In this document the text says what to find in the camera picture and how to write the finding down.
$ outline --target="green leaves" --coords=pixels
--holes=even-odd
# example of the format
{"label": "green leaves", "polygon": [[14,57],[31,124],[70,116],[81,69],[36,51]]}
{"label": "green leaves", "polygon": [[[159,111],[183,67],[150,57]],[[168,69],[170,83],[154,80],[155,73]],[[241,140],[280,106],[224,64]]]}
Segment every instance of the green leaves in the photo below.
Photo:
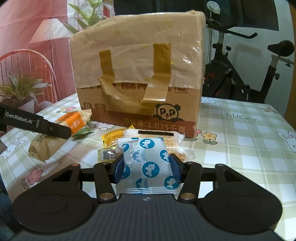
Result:
{"label": "green leaves", "polygon": [[71,33],[76,34],[79,31],[77,29],[75,29],[71,24],[69,23],[63,23],[63,25],[66,27],[66,29],[68,29]]}
{"label": "green leaves", "polygon": [[14,77],[11,73],[7,73],[8,78],[10,79],[10,82],[16,86],[17,85],[17,79]]}
{"label": "green leaves", "polygon": [[79,18],[75,18],[75,19],[77,20],[80,27],[82,27],[83,29],[86,29],[88,27],[88,25],[86,23],[84,23],[81,19],[79,19]]}
{"label": "green leaves", "polygon": [[34,76],[22,76],[19,74],[16,78],[11,73],[7,73],[7,76],[10,80],[10,85],[0,85],[0,96],[4,97],[2,102],[16,102],[17,107],[29,99],[37,101],[36,96],[44,94],[42,89],[52,86],[49,83],[43,83],[42,79],[37,79]]}
{"label": "green leaves", "polygon": [[68,3],[68,5],[73,8],[74,10],[76,10],[77,13],[79,13],[86,21],[88,19],[87,15],[82,11],[80,10],[80,8],[74,4],[70,4]]}
{"label": "green leaves", "polygon": [[[93,26],[94,24],[98,23],[99,21],[102,20],[102,18],[107,18],[104,15],[98,14],[97,8],[103,4],[102,2],[94,2],[95,0],[87,0],[90,4],[90,6],[92,7],[92,14],[91,16],[88,16],[85,12],[83,12],[78,6],[74,5],[74,4],[70,4],[68,3],[68,5],[73,8],[78,14],[80,14],[84,20],[86,21],[83,22],[81,19],[79,18],[75,18],[78,22],[78,24],[80,25],[81,28],[86,29],[89,26]],[[64,26],[73,34],[76,34],[78,32],[77,29],[75,29],[71,24],[68,23],[64,23]]]}

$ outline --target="exercise bike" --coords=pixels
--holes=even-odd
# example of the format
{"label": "exercise bike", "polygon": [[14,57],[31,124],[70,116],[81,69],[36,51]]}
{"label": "exercise bike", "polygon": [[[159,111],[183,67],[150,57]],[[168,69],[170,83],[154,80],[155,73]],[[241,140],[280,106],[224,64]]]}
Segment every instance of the exercise bike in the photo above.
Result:
{"label": "exercise bike", "polygon": [[228,59],[231,47],[226,46],[226,53],[223,53],[223,41],[225,34],[232,34],[246,39],[255,38],[258,34],[253,33],[250,36],[230,31],[237,23],[223,26],[220,22],[207,18],[207,26],[219,32],[218,42],[213,44],[215,49],[214,59],[205,66],[205,82],[203,84],[202,95],[206,97],[216,97],[221,99],[232,99],[238,101],[264,103],[273,79],[279,79],[280,74],[276,73],[278,61],[285,62],[288,67],[294,65],[294,62],[282,57],[288,57],[294,52],[294,44],[291,41],[284,40],[278,44],[269,45],[267,49],[274,54],[271,55],[271,63],[268,67],[260,91],[245,85],[234,66]]}

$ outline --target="bike handlebar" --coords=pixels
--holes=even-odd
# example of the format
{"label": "bike handlebar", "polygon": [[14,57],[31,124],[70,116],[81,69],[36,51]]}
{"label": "bike handlebar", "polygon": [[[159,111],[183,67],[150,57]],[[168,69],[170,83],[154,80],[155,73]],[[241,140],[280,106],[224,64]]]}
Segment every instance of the bike handlebar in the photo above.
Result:
{"label": "bike handlebar", "polygon": [[223,26],[222,23],[220,23],[220,22],[218,22],[218,21],[216,21],[214,19],[211,19],[211,18],[206,18],[206,22],[207,22],[207,25],[208,25],[209,28],[212,28],[214,30],[218,30],[218,31],[220,31],[222,33],[225,33],[225,34],[232,34],[232,35],[236,35],[236,36],[239,36],[239,37],[242,37],[242,38],[245,38],[245,39],[253,39],[256,36],[258,36],[257,33],[253,33],[252,35],[248,36],[248,35],[245,35],[245,34],[240,34],[240,33],[228,30],[229,28],[237,26],[237,22],[233,22],[228,26]]}
{"label": "bike handlebar", "polygon": [[230,30],[226,30],[224,31],[224,33],[226,34],[232,34],[232,35],[236,35],[236,36],[239,36],[239,37],[243,37],[245,39],[253,39],[255,38],[256,36],[258,36],[258,34],[255,32],[253,33],[252,35],[248,36],[248,35],[244,35],[244,34],[240,34],[240,33],[237,33],[237,32],[233,32],[233,31],[230,31]]}

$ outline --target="bunny print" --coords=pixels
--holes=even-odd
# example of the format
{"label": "bunny print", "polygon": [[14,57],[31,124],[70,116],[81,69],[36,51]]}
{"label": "bunny print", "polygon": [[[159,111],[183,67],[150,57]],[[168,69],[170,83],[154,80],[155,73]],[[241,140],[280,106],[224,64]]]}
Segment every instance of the bunny print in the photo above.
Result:
{"label": "bunny print", "polygon": [[277,134],[281,138],[283,138],[287,142],[287,144],[291,148],[291,150],[296,153],[296,136],[290,131],[288,132],[288,136],[286,134],[279,132],[279,131],[277,132]]}
{"label": "bunny print", "polygon": [[10,144],[10,146],[7,147],[7,149],[6,149],[4,152],[2,152],[2,153],[0,154],[0,156],[2,156],[3,159],[6,159],[7,157],[9,157],[9,156],[13,153],[13,151],[14,151],[18,146],[20,146],[20,145],[23,144],[24,142],[25,142],[24,140],[18,142],[18,138],[15,139],[15,140]]}
{"label": "bunny print", "polygon": [[216,104],[213,97],[202,97],[202,103]]}

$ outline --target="packing tape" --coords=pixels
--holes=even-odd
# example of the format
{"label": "packing tape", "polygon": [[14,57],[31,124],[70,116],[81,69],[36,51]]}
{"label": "packing tape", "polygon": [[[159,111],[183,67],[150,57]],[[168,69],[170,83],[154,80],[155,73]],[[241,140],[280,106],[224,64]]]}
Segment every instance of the packing tape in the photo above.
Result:
{"label": "packing tape", "polygon": [[153,44],[154,75],[146,88],[143,103],[164,102],[171,79],[171,44]]}
{"label": "packing tape", "polygon": [[171,44],[153,44],[153,48],[154,75],[149,80],[142,100],[131,98],[121,93],[112,85],[115,81],[115,75],[112,68],[111,51],[99,52],[103,75],[98,80],[104,93],[130,106],[154,108],[154,102],[164,102],[171,79]]}

